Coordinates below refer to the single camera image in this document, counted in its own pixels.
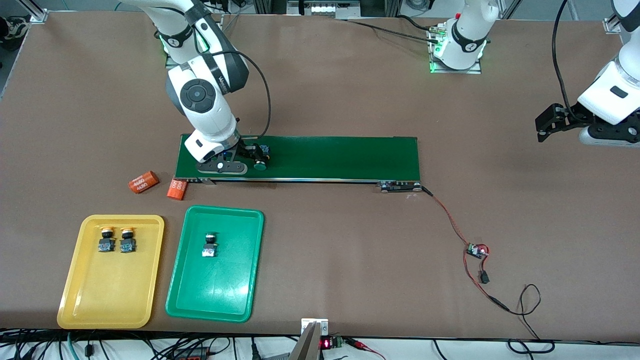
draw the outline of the black cable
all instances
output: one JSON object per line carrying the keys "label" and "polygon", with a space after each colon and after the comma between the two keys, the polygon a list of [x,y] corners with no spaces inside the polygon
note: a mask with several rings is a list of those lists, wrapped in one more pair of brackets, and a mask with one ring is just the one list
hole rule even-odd
{"label": "black cable", "polygon": [[189,352],[186,355],[186,358],[189,359],[191,357],[191,354],[193,353],[193,351],[195,349],[197,349],[200,345],[202,345],[205,341],[206,341],[206,339],[198,340],[195,343],[193,343],[192,345],[190,345],[187,348],[185,348],[185,351],[189,350]]}
{"label": "black cable", "polygon": [[154,346],[154,344],[153,344],[153,343],[151,343],[151,340],[149,340],[149,339],[143,339],[142,337],[138,336],[137,334],[135,334],[135,333],[133,333],[133,332],[132,332],[131,334],[133,334],[135,337],[137,337],[137,338],[138,338],[138,339],[140,339],[142,342],[144,342],[145,344],[147,344],[147,346],[151,349],[151,352],[153,352],[153,353],[154,353],[154,355],[155,355],[156,357],[160,355],[160,353],[156,350],[156,347]]}
{"label": "black cable", "polygon": [[211,345],[213,345],[213,343],[214,343],[214,341],[216,341],[216,339],[218,339],[218,338],[213,339],[213,341],[209,344],[209,352],[211,353],[211,355],[218,355],[221,352],[223,352],[226,349],[228,349],[229,346],[231,346],[231,340],[229,338],[227,338],[227,346],[226,347],[223,347],[222,350],[212,352],[211,351]]}
{"label": "black cable", "polygon": [[100,339],[98,337],[98,342],[100,343],[100,348],[102,349],[102,355],[104,355],[104,358],[107,360],[110,360],[109,356],[107,355],[107,350],[104,350],[104,345],[102,344],[102,339]]}
{"label": "black cable", "polygon": [[258,345],[255,344],[255,338],[253,336],[251,337],[251,360],[262,360]]}
{"label": "black cable", "polygon": [[168,8],[168,7],[165,7],[165,6],[154,6],[154,8],[156,8],[156,9],[165,9],[165,10],[170,10],[170,11],[173,11],[173,12],[179,13],[180,15],[184,16],[184,13],[183,13],[182,11],[178,10],[178,9]]}
{"label": "black cable", "polygon": [[436,345],[436,350],[438,351],[438,355],[440,355],[442,360],[447,360],[447,358],[442,354],[442,351],[440,350],[440,347],[438,346],[438,342],[436,341],[436,339],[433,339],[433,344]]}
{"label": "black cable", "polygon": [[[196,42],[196,50],[198,49],[198,43],[196,37],[193,37],[194,41]],[[262,72],[262,70],[260,70],[260,67],[258,66],[258,64],[255,63],[255,61],[253,61],[249,56],[241,53],[238,50],[222,50],[222,51],[218,51],[216,53],[201,53],[200,51],[198,51],[198,53],[200,54],[209,54],[211,56],[217,56],[217,55],[222,55],[222,54],[238,54],[240,56],[242,56],[243,58],[247,59],[251,65],[253,65],[253,67],[255,67],[255,69],[258,71],[258,73],[260,74],[260,77],[262,78],[262,82],[264,83],[264,89],[267,93],[267,124],[264,126],[264,130],[262,130],[262,133],[258,136],[243,136],[242,139],[245,140],[258,140],[259,138],[263,137],[266,133],[267,130],[269,130],[269,126],[271,125],[271,91],[269,91],[269,84],[267,84],[267,78],[264,76],[264,73]]]}
{"label": "black cable", "polygon": [[15,350],[13,352],[13,360],[19,360],[20,358],[20,350],[19,350],[18,344],[21,337],[22,337],[22,329],[20,329],[20,331],[18,332],[18,336],[15,339],[15,344],[14,344]]}
{"label": "black cable", "polygon": [[[519,343],[525,350],[516,350],[516,349],[514,349],[513,346],[511,345],[512,342]],[[519,339],[508,339],[507,340],[507,346],[509,347],[509,350],[513,351],[516,354],[528,355],[530,360],[534,360],[534,358],[533,358],[534,354],[548,354],[551,351],[556,349],[556,343],[554,341],[542,341],[541,343],[551,344],[551,347],[546,349],[546,350],[531,350],[531,349],[529,349],[527,344],[525,344],[522,340],[519,340]]]}
{"label": "black cable", "polygon": [[575,116],[573,110],[571,109],[571,106],[569,105],[569,98],[567,97],[566,89],[564,88],[564,80],[562,79],[562,74],[560,74],[560,67],[558,66],[558,59],[556,54],[556,37],[558,33],[558,25],[560,24],[560,16],[562,16],[562,12],[564,10],[564,7],[566,6],[566,2],[567,0],[563,0],[562,4],[560,5],[560,9],[558,10],[558,14],[556,15],[556,21],[554,21],[554,31],[551,35],[551,58],[553,59],[556,76],[558,78],[558,82],[560,83],[560,91],[562,92],[564,107],[569,112],[569,115],[577,120],[578,118]]}
{"label": "black cable", "polygon": [[584,340],[584,342],[585,343],[592,343],[592,344],[596,344],[596,345],[615,345],[615,344],[640,345],[640,343],[634,343],[633,341],[606,341],[606,342],[602,342],[602,341]]}
{"label": "black cable", "polygon": [[400,37],[406,37],[406,38],[412,38],[412,39],[416,39],[416,40],[420,40],[420,41],[426,41],[426,42],[431,42],[433,44],[437,44],[438,41],[435,39],[430,39],[430,38],[421,38],[421,37],[416,37],[413,35],[409,35],[409,34],[405,34],[405,33],[399,33],[397,31],[393,31],[393,30],[389,30],[389,29],[385,29],[385,28],[381,28],[379,26],[375,26],[375,25],[369,25],[369,24],[365,24],[364,22],[357,22],[357,21],[350,21],[350,20],[343,20],[346,21],[350,24],[358,24],[358,25],[362,25],[362,26],[366,26],[368,28],[372,28],[372,29],[376,29],[376,30],[380,30],[380,31],[384,31],[386,33],[390,33],[393,35],[398,35]]}
{"label": "black cable", "polygon": [[398,15],[396,17],[398,19],[404,19],[404,20],[407,20],[408,22],[411,22],[411,25],[415,26],[416,28],[419,28],[420,30],[429,31],[429,28],[433,28],[434,27],[434,26],[421,26],[421,25],[418,25],[418,23],[416,23],[415,21],[413,21],[412,18],[410,18],[409,16],[406,16],[406,15]]}
{"label": "black cable", "polygon": [[204,6],[206,6],[206,7],[210,8],[210,9],[218,10],[218,11],[221,11],[221,12],[225,12],[226,14],[231,14],[231,12],[230,12],[229,10],[225,10],[225,9],[222,9],[222,8],[217,8],[217,7],[215,7],[215,6],[207,5],[207,4],[205,4],[205,3],[202,3],[202,4],[203,4]]}
{"label": "black cable", "polygon": [[60,354],[60,360],[64,360],[62,357],[62,339],[58,338],[58,353]]}
{"label": "black cable", "polygon": [[238,353],[236,352],[236,338],[232,338],[234,340],[234,359],[238,360]]}
{"label": "black cable", "polygon": [[44,347],[44,350],[42,350],[42,353],[36,358],[36,360],[44,359],[44,355],[47,353],[47,350],[49,349],[51,344],[53,344],[53,341],[54,341],[54,339],[51,339],[51,340],[49,340],[49,342],[47,342],[47,345]]}
{"label": "black cable", "polygon": [[162,360],[162,358],[169,359],[169,356],[168,356],[169,354],[171,354],[177,348],[185,344],[188,344],[190,342],[191,342],[191,339],[185,340],[184,338],[179,338],[173,345],[169,345],[168,347],[160,350],[158,352],[158,355],[155,355],[154,357],[152,357],[151,360]]}
{"label": "black cable", "polygon": [[[420,188],[422,189],[423,192],[426,192],[429,196],[435,198],[435,196],[433,196],[433,193],[431,191],[429,191],[426,187],[424,186],[420,186]],[[449,211],[447,210],[447,208],[444,207],[444,205],[437,199],[435,198],[436,201],[440,204],[440,206],[444,209],[445,212],[447,212],[447,215],[449,216],[449,220],[451,221],[451,225],[454,227],[454,230],[456,231],[456,233],[458,233],[458,230],[456,230],[456,226],[454,226],[454,220],[452,219],[452,217],[449,214]],[[484,271],[484,259],[481,262],[481,268]],[[518,305],[520,305],[520,308],[522,309],[521,312],[517,313],[515,311],[512,311],[507,305],[503,304],[500,300],[498,300],[496,297],[489,295],[484,288],[482,288],[482,286],[477,283],[473,278],[472,278],[473,282],[476,284],[476,286],[480,289],[481,292],[483,292],[483,294],[485,294],[487,296],[487,298],[489,298],[489,300],[491,300],[491,302],[493,302],[495,305],[497,305],[499,308],[501,308],[502,310],[505,310],[506,312],[508,312],[509,314],[512,315],[516,315],[516,316],[522,316],[522,320],[524,321],[525,326],[527,327],[527,330],[536,337],[536,339],[540,340],[540,337],[538,336],[538,334],[536,334],[536,331],[533,330],[533,328],[531,327],[531,325],[529,325],[529,322],[526,319],[527,315],[531,315],[540,305],[540,302],[542,302],[542,296],[540,295],[540,289],[538,289],[538,287],[535,284],[527,284],[524,289],[522,289],[522,291],[520,292],[520,296],[518,298]],[[522,297],[524,296],[525,292],[527,292],[527,290],[529,288],[533,287],[536,292],[538,293],[538,302],[533,305],[533,308],[530,311],[524,311],[524,303],[522,302]]]}

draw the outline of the red wire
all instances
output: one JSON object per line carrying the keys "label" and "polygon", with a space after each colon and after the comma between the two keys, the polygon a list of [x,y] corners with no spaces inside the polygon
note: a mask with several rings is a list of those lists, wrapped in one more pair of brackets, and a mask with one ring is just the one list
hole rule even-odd
{"label": "red wire", "polygon": [[378,356],[382,357],[384,360],[387,360],[387,358],[386,358],[383,354],[381,354],[381,353],[379,353],[379,352],[377,352],[377,351],[375,351],[375,350],[371,350],[371,348],[370,348],[370,347],[366,347],[366,348],[364,348],[364,350],[365,350],[365,351],[368,351],[368,352],[372,352],[372,353],[374,353],[374,354],[376,354],[376,355],[378,355]]}
{"label": "red wire", "polygon": [[[447,216],[449,217],[449,222],[451,223],[451,227],[453,227],[453,231],[456,232],[458,237],[468,247],[469,246],[469,241],[467,241],[465,236],[462,235],[462,230],[460,230],[460,228],[458,227],[458,224],[456,223],[455,219],[453,219],[453,215],[451,215],[451,213],[449,212],[447,207],[444,206],[444,204],[442,203],[442,201],[440,201],[440,199],[438,199],[435,196],[432,196],[432,197],[433,197],[434,200],[436,200],[438,205],[440,205],[440,207],[447,213]],[[484,249],[485,255],[484,255],[484,258],[483,258],[482,262],[480,262],[481,269],[484,270],[484,262],[486,261],[486,258],[489,255],[489,247],[486,246],[485,244],[479,244],[479,245],[476,245],[476,246],[480,247],[481,249]],[[487,294],[487,292],[483,289],[482,285],[480,285],[480,283],[476,280],[476,278],[473,275],[471,275],[471,273],[469,272],[469,267],[467,266],[467,248],[466,247],[465,247],[465,250],[462,253],[462,263],[465,265],[465,272],[467,273],[467,276],[469,276],[469,279],[471,279],[471,281],[478,288],[478,290],[480,290],[486,297],[489,297],[489,294]]]}
{"label": "red wire", "polygon": [[447,216],[449,217],[449,222],[451,223],[451,227],[453,227],[453,231],[456,232],[456,234],[458,235],[458,237],[460,238],[460,240],[462,240],[466,246],[469,246],[469,241],[467,241],[467,239],[465,238],[464,235],[462,235],[462,230],[460,230],[460,228],[458,227],[458,225],[456,224],[456,221],[453,219],[453,216],[451,215],[451,213],[449,212],[449,210],[447,209],[446,206],[444,206],[444,204],[442,204],[442,201],[440,201],[440,199],[438,199],[437,197],[435,197],[435,195],[433,196],[433,199],[436,200],[436,202],[440,205],[440,207],[444,210],[444,212],[447,213]]}

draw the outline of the power cord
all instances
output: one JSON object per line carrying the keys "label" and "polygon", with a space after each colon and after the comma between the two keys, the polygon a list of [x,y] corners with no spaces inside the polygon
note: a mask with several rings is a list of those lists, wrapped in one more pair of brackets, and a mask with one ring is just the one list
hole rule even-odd
{"label": "power cord", "polygon": [[234,359],[238,360],[238,353],[236,352],[236,338],[233,338],[234,341]]}
{"label": "power cord", "polygon": [[[540,305],[540,302],[542,301],[542,296],[540,295],[540,289],[538,289],[538,287],[535,284],[527,284],[524,289],[522,290],[522,292],[520,292],[520,297],[518,299],[518,304],[520,305],[520,312],[516,312],[516,311],[512,311],[507,305],[505,305],[503,302],[501,302],[500,300],[498,300],[498,298],[489,295],[489,293],[486,292],[486,290],[484,290],[484,288],[482,287],[482,285],[480,285],[480,283],[476,280],[476,278],[471,275],[471,273],[469,272],[469,268],[467,265],[467,255],[470,254],[472,249],[478,249],[477,252],[475,254],[476,257],[480,257],[482,258],[482,261],[480,263],[480,280],[483,284],[486,284],[489,282],[489,278],[488,275],[486,274],[486,271],[484,269],[484,262],[486,261],[486,258],[489,256],[489,248],[485,245],[485,244],[471,244],[469,241],[467,241],[466,237],[464,236],[464,234],[462,233],[462,230],[460,230],[460,228],[458,227],[455,219],[453,219],[453,216],[451,215],[451,213],[449,212],[449,210],[447,209],[447,207],[444,205],[444,203],[442,201],[440,201],[440,199],[438,199],[438,197],[436,197],[435,195],[433,195],[433,193],[431,191],[429,191],[426,187],[421,186],[422,191],[427,193],[427,195],[429,195],[430,197],[433,198],[433,200],[435,200],[438,205],[440,205],[440,207],[447,213],[447,217],[449,217],[449,222],[451,223],[451,227],[453,228],[454,232],[456,233],[456,235],[458,235],[458,237],[460,238],[460,240],[462,240],[462,242],[465,244],[465,249],[463,251],[462,254],[462,262],[465,266],[465,272],[467,273],[467,276],[469,277],[469,279],[471,279],[471,281],[474,283],[474,285],[476,286],[476,288],[478,288],[478,290],[480,290],[482,292],[482,294],[484,294],[489,300],[491,300],[491,302],[493,302],[495,305],[497,305],[499,308],[501,308],[502,310],[505,310],[506,312],[508,312],[509,314],[512,315],[516,315],[516,316],[522,316],[522,320],[524,321],[524,324],[527,327],[527,330],[536,337],[537,340],[540,340],[540,337],[538,336],[538,334],[536,334],[536,332],[533,330],[533,328],[529,325],[529,322],[527,322],[526,316],[527,315],[531,315]],[[522,300],[524,294],[527,292],[527,290],[529,288],[534,288],[536,290],[536,292],[538,293],[538,301],[537,303],[533,306],[533,308],[529,311],[525,311],[524,309],[524,302]]]}
{"label": "power cord", "polygon": [[[513,345],[511,344],[512,342],[517,342],[518,344],[520,344],[520,346],[522,346],[524,348],[524,350],[516,350],[513,348]],[[534,360],[533,355],[534,354],[548,354],[551,351],[556,349],[556,343],[553,341],[548,341],[548,342],[544,342],[544,343],[549,343],[551,344],[551,347],[546,349],[546,350],[531,350],[529,349],[529,347],[527,346],[527,344],[524,343],[524,341],[522,340],[518,340],[518,339],[508,339],[507,340],[507,346],[509,347],[509,350],[513,351],[516,354],[520,354],[520,355],[528,355],[530,360]]]}
{"label": "power cord", "polygon": [[585,343],[595,344],[595,345],[640,345],[640,343],[635,343],[633,341],[606,341],[606,342],[602,342],[602,341],[584,340],[584,342]]}
{"label": "power cord", "polygon": [[382,355],[381,353],[379,353],[379,352],[373,350],[372,348],[368,347],[367,345],[365,345],[361,341],[358,341],[358,340],[353,339],[353,338],[345,338],[345,337],[342,337],[342,339],[349,346],[355,347],[358,350],[371,352],[373,354],[376,354],[377,356],[380,356],[383,360],[387,360],[387,358],[384,355]]}
{"label": "power cord", "polygon": [[225,9],[222,9],[222,8],[218,8],[218,7],[216,7],[216,6],[207,5],[207,4],[205,4],[205,3],[202,3],[202,4],[203,4],[204,6],[206,6],[206,7],[210,8],[210,9],[212,9],[212,10],[217,10],[217,11],[219,11],[219,12],[224,12],[224,13],[226,13],[226,14],[231,14],[231,12],[230,12],[229,10],[225,10]]}
{"label": "power cord", "polygon": [[209,354],[212,355],[212,356],[220,354],[221,352],[223,352],[226,349],[228,349],[229,346],[231,346],[231,339],[227,338],[227,346],[223,347],[222,350],[219,350],[219,351],[211,351],[211,345],[213,345],[213,343],[216,341],[216,339],[218,339],[218,338],[213,339],[213,341],[209,344]]}
{"label": "power cord", "polygon": [[264,83],[264,89],[267,93],[267,124],[264,126],[264,130],[262,130],[262,133],[260,135],[242,136],[242,139],[257,140],[263,137],[269,130],[269,125],[271,125],[271,92],[269,91],[269,84],[267,84],[267,78],[264,76],[264,73],[262,72],[262,70],[260,70],[260,67],[258,66],[258,64],[256,64],[255,61],[253,61],[249,56],[241,53],[238,50],[223,50],[223,51],[218,51],[217,53],[201,53],[200,50],[198,50],[198,40],[196,39],[196,37],[193,37],[193,41],[196,45],[196,51],[198,51],[198,53],[201,55],[210,54],[211,56],[216,56],[216,55],[222,55],[222,54],[238,54],[243,58],[247,59],[247,61],[249,61],[251,65],[253,65],[253,67],[255,67],[255,69],[258,71],[258,73],[260,74],[260,77],[262,78],[262,82]]}
{"label": "power cord", "polygon": [[442,351],[440,350],[440,347],[438,346],[438,342],[436,341],[436,339],[433,339],[433,344],[436,346],[436,350],[438,351],[438,355],[440,355],[442,360],[447,360],[447,358],[444,357],[444,355],[442,354]]}
{"label": "power cord", "polygon": [[398,15],[398,16],[396,16],[396,18],[407,20],[408,22],[411,23],[411,25],[415,26],[416,28],[418,28],[420,30],[424,30],[424,31],[429,31],[430,28],[434,28],[435,27],[435,26],[421,26],[417,22],[413,21],[412,18],[410,18],[409,16],[406,16],[406,15]]}
{"label": "power cord", "polygon": [[567,0],[563,0],[562,4],[560,4],[560,9],[558,10],[558,14],[556,15],[556,21],[554,21],[554,30],[551,35],[551,58],[553,59],[554,70],[556,70],[556,76],[558,78],[558,82],[560,83],[560,91],[562,92],[564,107],[568,111],[569,115],[571,115],[571,117],[573,117],[574,119],[578,119],[573,113],[571,106],[569,105],[569,98],[566,94],[566,89],[564,88],[564,79],[562,78],[562,74],[560,74],[560,67],[558,66],[558,59],[556,54],[556,38],[558,34],[558,25],[560,24],[560,16],[562,16],[562,12],[564,10],[564,7],[566,6],[566,2]]}
{"label": "power cord", "polygon": [[381,28],[381,27],[375,26],[375,25],[365,24],[364,22],[351,21],[351,20],[342,20],[342,21],[346,21],[346,22],[348,22],[350,24],[358,24],[358,25],[366,26],[368,28],[384,31],[386,33],[397,35],[399,37],[406,37],[406,38],[412,38],[412,39],[416,39],[416,40],[420,40],[420,41],[431,42],[432,44],[437,44],[438,43],[438,41],[435,40],[435,39],[421,38],[421,37],[416,37],[416,36],[405,34],[405,33],[399,33],[398,31],[393,31],[393,30]]}
{"label": "power cord", "polygon": [[104,355],[104,358],[107,360],[111,360],[109,358],[109,354],[107,354],[107,350],[104,350],[104,345],[102,344],[102,339],[98,338],[98,343],[100,344],[100,349],[102,349],[102,355]]}
{"label": "power cord", "polygon": [[262,360],[253,336],[251,337],[251,355],[251,360]]}
{"label": "power cord", "polygon": [[225,26],[224,29],[222,29],[222,32],[224,33],[228,28],[231,27],[231,25],[233,25],[233,23],[236,21],[236,19],[238,18],[238,15],[240,15],[240,13],[242,12],[243,8],[238,8],[238,11],[236,12],[236,16],[234,16],[233,19],[231,19],[231,21],[229,21],[229,23]]}

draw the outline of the blue cable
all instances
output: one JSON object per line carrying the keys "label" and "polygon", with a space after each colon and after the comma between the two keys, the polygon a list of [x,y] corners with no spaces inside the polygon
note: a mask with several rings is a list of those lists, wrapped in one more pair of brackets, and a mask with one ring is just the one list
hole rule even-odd
{"label": "blue cable", "polygon": [[71,342],[71,332],[67,333],[67,345],[69,345],[71,356],[73,356],[75,360],[80,360],[78,354],[76,354],[76,350],[74,349],[74,344]]}

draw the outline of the white robotic arm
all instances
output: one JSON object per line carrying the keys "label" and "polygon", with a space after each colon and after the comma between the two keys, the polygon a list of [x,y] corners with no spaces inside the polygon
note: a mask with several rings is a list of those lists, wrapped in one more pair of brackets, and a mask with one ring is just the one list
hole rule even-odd
{"label": "white robotic arm", "polygon": [[[640,0],[612,0],[613,10],[631,39],[623,45],[617,57],[600,71],[578,102],[611,125],[636,117],[640,108]],[[640,147],[636,127],[625,128],[627,140],[610,139],[607,127],[589,126],[580,133],[588,145],[622,145]]]}
{"label": "white robotic arm", "polygon": [[536,118],[539,142],[552,133],[584,127],[580,133],[584,144],[640,147],[640,0],[612,0],[611,4],[630,41],[576,105],[567,109],[565,96],[564,105],[552,104]]}
{"label": "white robotic arm", "polygon": [[[195,128],[185,141],[187,150],[204,163],[235,147],[240,135],[224,95],[243,88],[249,70],[210,11],[199,0],[124,2],[147,13],[169,55],[181,64],[169,70],[166,90]],[[209,47],[205,53],[198,50],[196,32]],[[213,55],[222,51],[230,52]]]}
{"label": "white robotic arm", "polygon": [[446,36],[433,56],[452,69],[469,69],[481,56],[498,14],[496,0],[465,0],[460,16],[444,23]]}

